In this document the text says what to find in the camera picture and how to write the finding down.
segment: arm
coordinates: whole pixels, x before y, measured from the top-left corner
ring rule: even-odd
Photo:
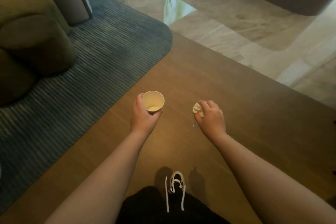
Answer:
[[[162,111],[149,115],[137,96],[131,133],[55,210],[45,224],[114,223],[124,200],[142,146]]]
[[[223,112],[200,101],[195,119],[222,154],[250,205],[263,223],[336,223],[336,211],[313,192],[226,134]]]

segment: white cloth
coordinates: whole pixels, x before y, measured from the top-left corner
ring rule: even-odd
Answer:
[[[194,105],[194,107],[192,108],[192,112],[193,112],[193,113],[199,113],[199,115],[200,115],[202,118],[204,117],[203,109],[202,109],[202,107],[200,106],[199,103],[196,103],[196,104]],[[197,121],[195,121],[193,127],[198,127]]]

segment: cup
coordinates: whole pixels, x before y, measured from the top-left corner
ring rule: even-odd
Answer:
[[[142,97],[142,102],[150,114],[159,111],[165,104],[165,98],[158,91],[148,91]]]

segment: rug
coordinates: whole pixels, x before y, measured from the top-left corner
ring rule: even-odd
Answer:
[[[71,29],[72,68],[0,108],[0,214],[59,159],[172,46],[168,26],[115,0],[89,0]]]

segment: black pants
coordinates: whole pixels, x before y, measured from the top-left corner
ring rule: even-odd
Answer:
[[[222,223],[229,222],[212,212],[206,205],[194,196],[186,193],[184,211],[179,205],[169,205],[167,213],[166,200],[157,188],[145,187],[123,202],[116,224],[126,223]]]

